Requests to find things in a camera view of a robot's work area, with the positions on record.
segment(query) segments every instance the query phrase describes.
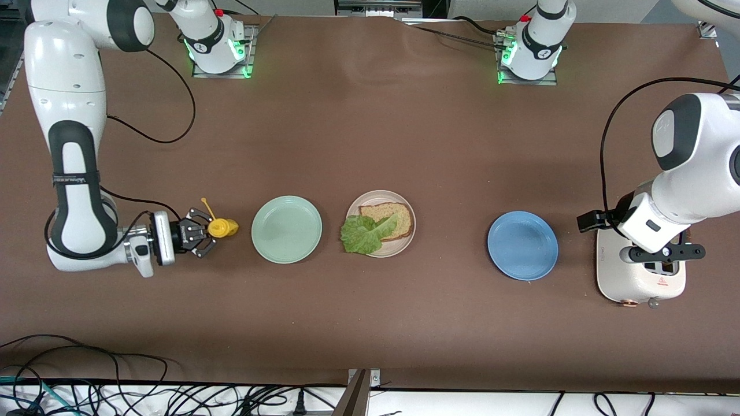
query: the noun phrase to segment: lettuce leaf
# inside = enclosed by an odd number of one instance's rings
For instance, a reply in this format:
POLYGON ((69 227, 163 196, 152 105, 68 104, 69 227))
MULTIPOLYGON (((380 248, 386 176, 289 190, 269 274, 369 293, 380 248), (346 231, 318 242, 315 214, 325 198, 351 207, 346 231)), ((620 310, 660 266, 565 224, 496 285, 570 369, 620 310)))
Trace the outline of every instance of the lettuce leaf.
POLYGON ((370 217, 350 215, 341 230, 344 251, 360 254, 376 252, 383 246, 380 239, 393 234, 396 225, 398 214, 383 218, 377 223, 370 217))

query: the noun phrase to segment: wire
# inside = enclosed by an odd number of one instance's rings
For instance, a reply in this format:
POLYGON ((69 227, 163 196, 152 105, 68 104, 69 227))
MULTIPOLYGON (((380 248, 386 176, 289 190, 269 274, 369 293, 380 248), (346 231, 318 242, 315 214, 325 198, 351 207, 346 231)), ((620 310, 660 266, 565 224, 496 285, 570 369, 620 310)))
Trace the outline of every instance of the wire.
MULTIPOLYGON (((607 135, 607 132, 609 131, 609 126, 611 125, 612 119, 614 119, 614 116, 617 110, 619 110, 622 104, 624 104, 624 102, 627 101, 627 99, 630 98, 632 95, 634 95, 640 90, 643 90, 644 88, 647 88, 651 85, 661 84, 663 82, 693 82, 695 84, 714 85, 716 87, 727 88, 728 90, 740 91, 740 87, 737 87, 735 85, 728 84, 725 82, 713 81, 710 79, 703 79, 703 78, 671 77, 671 78, 659 78, 659 79, 654 79, 652 81, 646 82, 640 85, 639 87, 634 88, 629 93, 627 93, 624 97, 622 97, 622 99, 619 100, 619 102, 616 103, 614 108, 611 110, 611 114, 609 114, 609 118, 607 118, 606 125, 604 126, 604 132, 602 133, 601 147, 599 148, 599 168, 601 169, 602 200, 604 202, 604 212, 609 212, 609 201, 607 198, 607 189, 606 189, 606 173, 605 173, 605 168, 604 168, 604 146, 606 145, 606 135, 607 135)), ((615 231, 621 234, 619 230, 616 228, 616 226, 614 225, 614 222, 610 215, 606 215, 606 220, 615 231)))
POLYGON ((487 33, 489 35, 495 35, 496 34, 496 30, 486 29, 485 27, 483 27, 483 26, 479 25, 478 23, 476 23, 475 20, 470 19, 467 16, 458 16, 458 17, 453 17, 452 19, 453 20, 464 20, 464 21, 467 21, 468 23, 472 24, 473 26, 475 26, 476 29, 480 30, 483 33, 487 33))
POLYGON ((497 45, 497 44, 492 44, 492 43, 489 43, 489 42, 479 41, 477 39, 466 38, 464 36, 453 35, 452 33, 440 32, 439 30, 427 29, 426 27, 419 27, 419 26, 416 26, 416 25, 414 25, 413 27, 416 27, 419 30, 424 30, 426 32, 436 33, 437 35, 447 36, 448 38, 459 39, 461 41, 466 41, 466 42, 470 42, 470 43, 473 43, 473 44, 481 44, 483 46, 493 47, 495 49, 503 49, 504 48, 503 45, 497 45))
POLYGON ((28 410, 28 408, 24 408, 21 406, 21 401, 18 399, 18 392, 16 390, 16 386, 18 384, 18 379, 21 377, 24 371, 28 371, 31 374, 33 374, 34 377, 36 377, 36 381, 38 382, 38 394, 36 395, 36 399, 34 399, 34 403, 39 404, 41 402, 41 399, 44 397, 44 387, 43 387, 43 381, 41 381, 41 376, 38 375, 38 373, 34 369, 25 369, 22 365, 19 364, 12 364, 9 366, 5 366, 0 371, 13 368, 13 367, 20 367, 21 369, 18 371, 18 374, 13 378, 13 399, 16 401, 16 404, 20 409, 28 410))
POLYGON ((236 1, 239 4, 241 4, 242 6, 246 7, 247 9, 250 9, 252 11, 252 13, 254 13, 255 15, 262 16, 260 13, 257 13, 257 11, 255 9, 252 9, 250 6, 247 6, 246 4, 244 4, 241 0, 234 0, 234 1, 236 1))
POLYGON ((22 402, 22 403, 27 403, 29 407, 28 407, 28 408, 26 408, 26 409, 24 409, 23 407, 21 407, 21 409, 22 409, 22 410, 25 410, 25 411, 27 411, 28 409, 30 409, 30 407, 31 407, 31 406, 33 406, 33 407, 35 407, 35 408, 36 408, 36 409, 37 409, 37 410, 38 410, 38 411, 39 411, 39 412, 40 412, 40 413, 41 413, 42 415, 44 415, 44 410, 42 409, 41 405, 40 405, 40 404, 38 404, 38 403, 36 403, 36 402, 34 402, 34 401, 31 401, 31 400, 27 400, 27 399, 21 399, 20 397, 14 397, 14 396, 9 396, 9 395, 0 395, 0 398, 3 398, 3 399, 8 399, 8 400, 14 400, 14 401, 15 401, 16 403, 18 403, 18 402, 22 402))
POLYGON ((611 400, 609 400, 609 397, 606 397, 604 393, 596 393, 593 395, 593 405, 596 406, 596 410, 599 411, 604 416, 616 416, 616 410, 614 410, 614 405, 611 404, 611 400), (607 412, 604 412, 604 409, 602 409, 601 405, 599 405, 599 397, 603 397, 604 400, 606 400, 606 404, 609 405, 609 409, 611 410, 611 415, 609 415, 607 412))
MULTIPOLYGON (((732 81, 730 81, 730 84, 732 84, 732 85, 735 85, 735 83, 736 83, 737 81, 740 81, 740 74, 738 74, 738 75, 737 75, 737 76, 736 76, 735 78, 733 78, 733 80, 732 80, 732 81)), ((725 91, 727 91, 727 90, 728 90, 728 88, 726 88, 726 87, 723 87, 723 88, 722 88, 722 89, 721 89, 720 91, 717 91, 717 93, 718 93, 718 94, 722 94, 722 93, 724 93, 724 92, 725 92, 725 91)))
MULTIPOLYGON (((31 338, 58 338, 58 339, 66 340, 67 342, 71 343, 72 345, 57 346, 57 347, 54 347, 54 348, 51 348, 51 349, 47 349, 47 350, 45 350, 43 352, 40 352, 37 355, 33 356, 25 364, 23 364, 22 366, 19 366, 21 368, 18 371, 18 374, 16 375, 16 380, 17 380, 18 377, 20 377, 20 375, 22 374, 23 371, 25 371, 27 369, 30 370, 30 371, 33 371, 31 369, 31 365, 36 360, 38 360, 39 358, 41 358, 41 357, 43 357, 45 355, 48 355, 51 352, 59 351, 59 350, 62 350, 62 349, 71 349, 71 348, 82 348, 82 349, 86 349, 86 350, 90 350, 90 351, 94 351, 94 352, 100 352, 100 353, 108 356, 108 358, 110 358, 113 361, 113 364, 115 366, 115 383, 116 383, 116 386, 118 387, 119 393, 121 393, 121 399, 123 399, 123 401, 128 405, 128 409, 125 412, 123 412, 121 414, 121 416, 126 416, 126 414, 128 412, 131 412, 131 411, 134 411, 134 413, 136 413, 138 416, 143 416, 138 410, 135 409, 136 405, 139 404, 145 397, 148 397, 149 395, 151 395, 160 386, 160 384, 162 383, 162 381, 164 380, 164 378, 167 376, 167 370, 169 368, 169 365, 167 364, 167 360, 165 358, 162 358, 162 357, 157 357, 155 355, 138 354, 138 353, 110 352, 110 351, 108 351, 106 349, 103 349, 103 348, 100 348, 100 347, 97 347, 97 346, 87 345, 85 343, 82 343, 80 341, 77 341, 77 340, 72 339, 72 338, 69 338, 69 337, 65 337, 63 335, 52 335, 52 334, 28 335, 28 336, 25 336, 25 337, 22 337, 22 338, 18 338, 16 340, 12 340, 12 341, 10 341, 8 343, 2 344, 2 345, 0 345, 0 349, 4 348, 6 346, 13 345, 14 343, 20 343, 20 342, 23 342, 25 340, 29 340, 31 338), (147 359, 150 359, 150 360, 156 360, 156 361, 159 361, 160 363, 162 363, 163 366, 164 366, 164 370, 162 371, 161 377, 155 383, 155 385, 152 387, 152 389, 149 391, 149 393, 147 393, 146 395, 142 396, 139 400, 137 400, 133 404, 131 404, 126 399, 126 394, 124 393, 123 387, 121 386, 121 377, 120 377, 121 376, 121 373, 120 373, 120 366, 118 365, 118 358, 124 358, 124 357, 140 357, 140 358, 147 358, 147 359)), ((16 384, 15 383, 13 384, 13 397, 17 397, 17 394, 16 394, 16 384)), ((67 409, 64 409, 64 408, 63 409, 60 409, 60 412, 62 412, 61 410, 64 410, 64 412, 71 412, 71 410, 67 410, 67 409)))
POLYGON ((650 414, 650 410, 653 408, 653 403, 655 403, 655 393, 650 392, 650 400, 647 402, 645 413, 643 413, 642 416, 648 416, 650 414))
POLYGON ((185 81, 185 78, 183 78, 183 76, 182 76, 182 75, 180 75, 180 73, 179 73, 179 72, 178 72, 178 71, 177 71, 177 70, 175 69, 175 67, 173 67, 173 66, 172 66, 172 65, 171 65, 171 64, 170 64, 169 62, 165 61, 165 60, 164 60, 164 58, 162 58, 161 56, 159 56, 159 55, 157 55, 156 53, 152 52, 151 50, 148 50, 148 49, 147 49, 147 52, 148 52, 148 53, 149 53, 150 55, 152 55, 152 56, 154 56, 155 58, 157 58, 157 59, 159 59, 160 61, 162 61, 162 62, 163 62, 163 63, 164 63, 164 64, 165 64, 166 66, 168 66, 168 67, 169 67, 169 68, 170 68, 170 69, 171 69, 171 70, 172 70, 172 71, 173 71, 173 72, 174 72, 174 73, 175 73, 175 74, 176 74, 176 75, 178 76, 178 78, 180 79, 180 81, 182 81, 182 82, 183 82, 183 85, 185 86, 185 88, 187 88, 187 93, 188 93, 188 95, 190 95, 190 102, 191 102, 191 104, 192 104, 192 117, 191 117, 191 119, 190 119, 190 124, 188 124, 188 127, 187 127, 187 128, 185 129, 185 131, 184 131, 184 132, 183 132, 183 133, 182 133, 181 135, 179 135, 179 136, 178 136, 177 138, 174 138, 174 139, 172 139, 172 140, 158 140, 158 139, 156 139, 156 138, 153 138, 153 137, 152 137, 152 136, 150 136, 150 135, 147 135, 147 134, 146 134, 145 132, 142 132, 141 130, 137 129, 136 127, 132 126, 131 124, 128 124, 127 122, 125 122, 125 121, 121 120, 121 119, 120 119, 120 118, 119 118, 118 116, 116 116, 116 115, 110 115, 110 114, 109 114, 109 115, 107 115, 107 117, 108 117, 109 119, 111 119, 111 120, 115 120, 115 121, 117 121, 118 123, 121 123, 121 124, 123 124, 124 126, 126 126, 126 127, 130 128, 131 130, 133 130, 133 131, 137 132, 138 134, 142 135, 143 137, 145 137, 145 138, 148 138, 149 140, 151 140, 151 141, 154 141, 154 142, 156 142, 156 143, 162 143, 162 144, 170 144, 170 143, 175 143, 176 141, 178 141, 178 140, 180 140, 181 138, 185 137, 185 135, 187 135, 187 133, 189 133, 189 132, 190 132, 190 129, 192 129, 192 125, 193 125, 193 124, 195 123, 195 114, 196 114, 196 109, 195 109, 195 97, 194 97, 194 95, 192 94, 192 90, 190 89, 190 86, 189 86, 189 85, 187 84, 187 81, 185 81))
POLYGON ((94 259, 94 258, 101 258, 101 257, 103 257, 104 255, 108 255, 108 254, 112 253, 112 252, 113 252, 113 250, 117 249, 117 248, 118 248, 118 246, 120 246, 120 245, 121 245, 121 244, 122 244, 122 243, 123 243, 123 242, 124 242, 124 241, 126 240, 126 235, 127 235, 127 234, 128 234, 128 233, 129 233, 129 232, 130 232, 130 231, 131 231, 131 230, 133 229, 133 227, 134 227, 134 226, 136 225, 136 221, 138 221, 138 220, 139 220, 139 218, 141 218, 142 216, 144 216, 144 215, 146 215, 146 214, 151 214, 151 212, 150 212, 150 211, 141 211, 141 212, 139 213, 139 215, 136 215, 136 218, 134 218, 134 221, 131 221, 131 225, 129 225, 129 227, 128 227, 128 228, 126 229, 126 231, 125 231, 125 232, 123 233, 123 235, 121 236, 121 238, 120 238, 120 239, 119 239, 119 240, 118 240, 118 241, 117 241, 117 242, 116 242, 115 244, 113 244, 113 246, 112 246, 112 247, 110 247, 109 249, 107 249, 107 250, 103 251, 102 253, 100 253, 100 254, 96 254, 96 255, 71 255, 71 254, 67 254, 67 253, 63 253, 63 252, 59 251, 59 250, 58 250, 58 249, 57 249, 56 247, 54 247, 54 246, 53 246, 53 245, 51 244, 51 242, 50 242, 50 237, 49 237, 49 225, 51 224, 51 220, 52 220, 52 219, 54 219, 54 217, 56 216, 56 209, 54 209, 54 210, 53 210, 53 211, 51 212, 51 214, 49 214, 49 218, 47 218, 47 222, 46 222, 46 224, 44 224, 44 241, 46 241, 47 247, 49 247, 49 249, 50 249, 51 251, 55 252, 56 254, 58 254, 58 255, 60 255, 60 256, 62 256, 62 257, 66 257, 66 258, 71 258, 71 259, 73 259, 73 260, 92 260, 92 259, 94 259))
POLYGON ((561 391, 560 395, 557 397, 557 400, 555 400, 555 404, 553 405, 552 410, 550 410, 550 416, 555 416, 555 412, 557 412, 557 407, 560 406, 560 401, 565 396, 565 392, 561 391))
POLYGON ((171 206, 165 204, 164 202, 158 202, 158 201, 152 201, 150 199, 138 199, 138 198, 131 198, 128 196, 119 195, 111 190, 106 189, 104 186, 100 186, 100 189, 102 189, 104 192, 108 192, 110 195, 115 196, 118 199, 122 199, 124 201, 131 201, 131 202, 140 202, 142 204, 154 204, 158 205, 160 207, 164 207, 169 209, 169 211, 178 219, 178 221, 182 221, 182 217, 175 211, 171 206))
POLYGON ((325 399, 325 398, 323 398, 323 397, 320 397, 320 396, 319 396, 319 395, 317 395, 316 393, 314 393, 314 392, 312 392, 311 390, 308 390, 308 389, 306 389, 306 388, 304 388, 303 390, 304 390, 304 391, 305 391, 306 393, 308 393, 309 395, 311 395, 311 396, 313 396, 313 397, 317 398, 317 399, 318 399, 318 400, 319 400, 320 402, 322 402, 322 403, 326 404, 327 406, 331 407, 332 409, 336 409, 336 406, 335 406, 335 405, 333 405, 333 404, 331 404, 331 403, 330 403, 330 402, 329 402, 329 401, 328 401, 327 399, 325 399))

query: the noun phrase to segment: beige plate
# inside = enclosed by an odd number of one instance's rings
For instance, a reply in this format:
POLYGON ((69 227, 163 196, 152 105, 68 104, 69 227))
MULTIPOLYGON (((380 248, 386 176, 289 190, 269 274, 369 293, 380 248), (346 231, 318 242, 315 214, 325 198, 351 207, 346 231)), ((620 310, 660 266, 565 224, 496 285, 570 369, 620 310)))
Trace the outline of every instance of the beige plate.
POLYGON ((417 222, 416 215, 414 214, 414 209, 411 208, 411 205, 403 196, 391 191, 370 191, 364 195, 361 195, 359 198, 354 200, 352 205, 349 206, 347 216, 349 217, 350 215, 359 215, 360 206, 362 205, 378 205, 384 204, 385 202, 397 202, 405 204, 408 207, 408 210, 411 212, 411 219, 414 222, 414 227, 411 229, 411 234, 408 237, 399 238, 398 240, 394 241, 383 242, 383 246, 379 250, 372 254, 368 254, 370 257, 391 257, 392 255, 396 255, 402 252, 411 243, 411 240, 414 239, 414 234, 416 233, 417 222))

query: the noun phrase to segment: bread slice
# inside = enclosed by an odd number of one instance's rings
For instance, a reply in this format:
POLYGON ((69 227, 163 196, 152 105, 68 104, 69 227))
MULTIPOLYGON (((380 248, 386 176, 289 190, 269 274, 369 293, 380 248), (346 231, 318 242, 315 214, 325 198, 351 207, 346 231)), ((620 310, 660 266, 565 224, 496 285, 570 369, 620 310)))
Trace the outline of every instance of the bread slice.
POLYGON ((370 217, 376 222, 393 214, 398 214, 396 229, 393 230, 393 234, 390 234, 381 241, 393 241, 410 236, 411 231, 414 229, 414 218, 411 216, 411 211, 408 210, 406 205, 397 202, 363 205, 360 207, 360 215, 370 217))

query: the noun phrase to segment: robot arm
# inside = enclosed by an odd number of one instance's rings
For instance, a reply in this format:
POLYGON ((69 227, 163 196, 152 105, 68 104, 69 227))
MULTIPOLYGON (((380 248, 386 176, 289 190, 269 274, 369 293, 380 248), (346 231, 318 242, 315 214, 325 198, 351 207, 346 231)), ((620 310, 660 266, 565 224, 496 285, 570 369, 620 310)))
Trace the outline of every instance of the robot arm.
POLYGON ((685 15, 706 21, 740 39, 740 4, 738 0, 672 0, 685 15))
POLYGON ((538 0, 531 20, 514 27, 516 42, 502 64, 514 75, 537 80, 557 64, 565 34, 576 20, 576 5, 571 0, 538 0))
POLYGON ((740 211, 740 98, 682 95, 652 133, 663 172, 635 191, 617 229, 658 252, 691 224, 740 211))
POLYGON ((211 9, 208 0, 156 1, 175 20, 191 59, 203 71, 225 73, 245 59, 241 21, 211 9))
POLYGON ((176 252, 202 257, 215 243, 206 227, 192 220, 212 218, 191 209, 169 222, 151 214, 150 227, 118 228, 110 195, 101 191, 98 149, 106 120, 105 82, 99 49, 145 50, 154 24, 141 0, 33 0, 25 32, 28 88, 53 163, 57 207, 47 252, 57 269, 83 271, 134 263, 153 274, 176 252), (198 244, 211 240, 203 249, 198 244))

